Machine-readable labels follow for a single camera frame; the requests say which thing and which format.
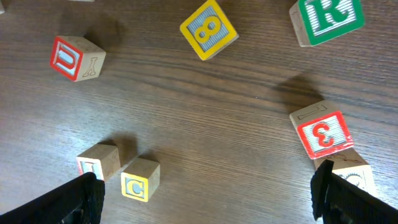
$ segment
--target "letter block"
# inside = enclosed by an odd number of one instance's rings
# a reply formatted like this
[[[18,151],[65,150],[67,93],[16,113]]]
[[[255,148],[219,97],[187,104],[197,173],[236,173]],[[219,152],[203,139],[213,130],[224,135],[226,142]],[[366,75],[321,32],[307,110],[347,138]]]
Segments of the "letter block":
[[[0,14],[5,13],[6,11],[4,10],[4,7],[2,6],[1,0],[0,0]]]
[[[100,75],[106,52],[83,37],[56,36],[51,67],[77,82]]]
[[[311,159],[354,146],[343,114],[330,101],[323,100],[293,112],[290,120]]]
[[[122,194],[148,202],[160,183],[160,164],[137,158],[121,174]]]
[[[202,60],[218,54],[238,37],[215,0],[208,0],[180,26],[180,31]]]
[[[359,0],[298,0],[289,13],[301,47],[318,45],[365,25]]]
[[[107,181],[120,166],[119,151],[116,146],[96,144],[77,156],[80,175],[93,172],[97,179]]]
[[[371,166],[354,150],[347,149],[314,160],[315,169],[326,159],[335,162],[332,172],[377,197]]]

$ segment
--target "green border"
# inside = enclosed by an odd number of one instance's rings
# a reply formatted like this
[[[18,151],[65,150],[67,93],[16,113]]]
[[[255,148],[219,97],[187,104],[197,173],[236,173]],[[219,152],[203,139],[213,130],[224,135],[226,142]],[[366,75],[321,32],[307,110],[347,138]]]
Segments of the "green border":
[[[362,5],[361,5],[360,0],[352,0],[353,6],[354,6],[354,12],[356,15],[356,20],[352,23],[344,25],[343,27],[333,29],[329,32],[319,35],[318,37],[315,37],[312,32],[310,18],[308,17],[308,12],[305,8],[306,1],[308,1],[308,0],[299,0],[298,6],[300,7],[300,12],[303,17],[304,26],[307,30],[308,39],[309,39],[311,45],[321,44],[328,40],[334,39],[336,37],[339,37],[341,35],[344,35],[346,33],[349,33],[351,31],[359,29],[365,25],[365,16],[362,11]]]

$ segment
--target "wood grain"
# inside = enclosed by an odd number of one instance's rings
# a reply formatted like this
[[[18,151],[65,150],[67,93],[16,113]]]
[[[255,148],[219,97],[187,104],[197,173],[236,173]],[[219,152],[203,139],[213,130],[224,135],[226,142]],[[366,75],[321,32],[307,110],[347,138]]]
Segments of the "wood grain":
[[[344,113],[379,198],[398,208],[398,3],[362,1],[364,28],[314,48],[285,1],[223,1],[240,38],[202,62],[179,25],[199,0],[2,0],[0,213],[78,175],[107,139],[159,161],[149,203],[106,183],[102,223],[313,223],[313,162],[289,113],[322,99]],[[105,51],[99,78],[50,68],[56,35]]]

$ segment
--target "yellow number 8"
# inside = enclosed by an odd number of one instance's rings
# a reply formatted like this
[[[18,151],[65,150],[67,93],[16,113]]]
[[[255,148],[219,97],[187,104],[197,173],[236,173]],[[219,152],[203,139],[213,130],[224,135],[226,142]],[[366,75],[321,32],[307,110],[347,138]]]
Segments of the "yellow number 8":
[[[209,25],[212,22],[214,22],[215,27],[214,27],[214,29],[209,29]],[[218,31],[220,31],[220,29],[221,29],[221,21],[216,16],[209,16],[203,23],[203,26],[199,27],[195,31],[195,39],[199,43],[204,44],[210,39],[210,36],[216,35],[218,33]],[[202,32],[205,33],[205,35],[203,37],[200,36],[200,34]]]

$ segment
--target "red number 3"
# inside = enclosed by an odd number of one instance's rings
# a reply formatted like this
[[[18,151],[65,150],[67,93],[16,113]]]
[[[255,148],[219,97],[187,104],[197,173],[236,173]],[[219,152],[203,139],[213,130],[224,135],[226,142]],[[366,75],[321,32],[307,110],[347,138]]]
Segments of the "red number 3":
[[[318,143],[322,147],[330,147],[335,143],[333,138],[330,138],[328,142],[325,142],[326,136],[322,133],[319,133],[319,129],[324,129],[325,131],[329,131],[329,126],[325,123],[320,123],[315,125],[312,129],[312,134],[318,138]]]

